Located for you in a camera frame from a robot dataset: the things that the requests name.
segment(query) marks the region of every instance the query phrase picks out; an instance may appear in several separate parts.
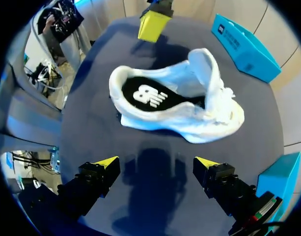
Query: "black fisheye border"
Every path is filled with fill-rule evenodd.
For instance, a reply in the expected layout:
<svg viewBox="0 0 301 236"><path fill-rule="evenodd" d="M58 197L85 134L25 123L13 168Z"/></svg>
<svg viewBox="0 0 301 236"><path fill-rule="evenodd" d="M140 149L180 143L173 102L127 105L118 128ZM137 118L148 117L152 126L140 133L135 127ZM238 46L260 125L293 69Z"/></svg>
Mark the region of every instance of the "black fisheye border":
<svg viewBox="0 0 301 236"><path fill-rule="evenodd" d="M0 0L0 76L11 40L46 2L47 0ZM269 2L284 17L301 43L301 0L270 0ZM0 168L0 232L2 230L8 234L38 235L8 191ZM301 234L301 198L276 235L296 235L296 232ZM202 232L202 235L208 235L208 232Z"/></svg>

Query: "shoe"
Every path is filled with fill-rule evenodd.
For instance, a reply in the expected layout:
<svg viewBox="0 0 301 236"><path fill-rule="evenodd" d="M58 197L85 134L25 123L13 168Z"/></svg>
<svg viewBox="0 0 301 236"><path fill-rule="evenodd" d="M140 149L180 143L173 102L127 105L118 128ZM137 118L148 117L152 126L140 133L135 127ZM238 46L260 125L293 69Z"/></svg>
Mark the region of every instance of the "shoe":
<svg viewBox="0 0 301 236"><path fill-rule="evenodd" d="M109 91L123 126L173 130L194 144L231 135L244 122L243 109L232 89L224 87L206 48L159 70L119 66L110 76Z"/></svg>

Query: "blue table surface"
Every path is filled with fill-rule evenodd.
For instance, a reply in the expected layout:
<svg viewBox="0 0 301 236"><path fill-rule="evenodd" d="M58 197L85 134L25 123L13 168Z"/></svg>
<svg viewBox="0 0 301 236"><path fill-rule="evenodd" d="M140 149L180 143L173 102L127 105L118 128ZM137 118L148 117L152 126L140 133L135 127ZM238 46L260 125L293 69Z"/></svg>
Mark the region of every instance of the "blue table surface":
<svg viewBox="0 0 301 236"><path fill-rule="evenodd" d="M284 152L277 104L271 87L240 73L202 22L175 17L156 44L137 39L139 18L114 21L77 72L64 110L60 155L63 183L78 166L120 157L121 174L105 199L80 222L109 235L227 235L234 223L215 199L208 199L192 174L195 156L227 162L247 184ZM141 131L120 124L109 98L109 76L120 65L158 69L206 47L216 58L226 87L245 112L233 135L190 144L167 130Z"/></svg>

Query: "black insole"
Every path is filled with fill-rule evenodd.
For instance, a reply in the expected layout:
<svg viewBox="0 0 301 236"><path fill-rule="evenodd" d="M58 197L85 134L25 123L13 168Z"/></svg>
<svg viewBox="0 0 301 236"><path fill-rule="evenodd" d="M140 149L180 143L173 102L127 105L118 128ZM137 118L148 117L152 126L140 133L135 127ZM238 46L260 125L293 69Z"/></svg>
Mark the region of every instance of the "black insole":
<svg viewBox="0 0 301 236"><path fill-rule="evenodd" d="M159 99L159 104L157 101L156 106L151 106L151 102L148 101L146 104L137 101L133 98L133 94L138 91L141 85L148 85L156 90L158 90L158 94L164 93L167 95L164 99ZM145 111L145 112L156 112L156 111L164 111L166 109L172 108L182 102L191 102L196 104L203 109L205 108L205 96L199 97L183 97L181 95L176 94L175 92L171 91L167 87L163 86L162 84L145 77L133 77L126 80L125 84L122 87L122 92L126 100L135 106L136 108Z"/></svg>

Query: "blue box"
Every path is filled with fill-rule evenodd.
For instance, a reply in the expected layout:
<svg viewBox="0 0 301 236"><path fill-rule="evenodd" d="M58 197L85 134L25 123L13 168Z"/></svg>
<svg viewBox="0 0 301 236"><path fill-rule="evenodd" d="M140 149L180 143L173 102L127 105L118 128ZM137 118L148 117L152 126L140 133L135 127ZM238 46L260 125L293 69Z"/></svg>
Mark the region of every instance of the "blue box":
<svg viewBox="0 0 301 236"><path fill-rule="evenodd" d="M238 70L266 83L281 72L278 63L255 35L234 21L217 14L212 33L227 50Z"/></svg>
<svg viewBox="0 0 301 236"><path fill-rule="evenodd" d="M258 176L257 197L270 191L283 199L280 208L271 218L271 222L279 221L290 203L297 182L300 160L300 152L283 155Z"/></svg>

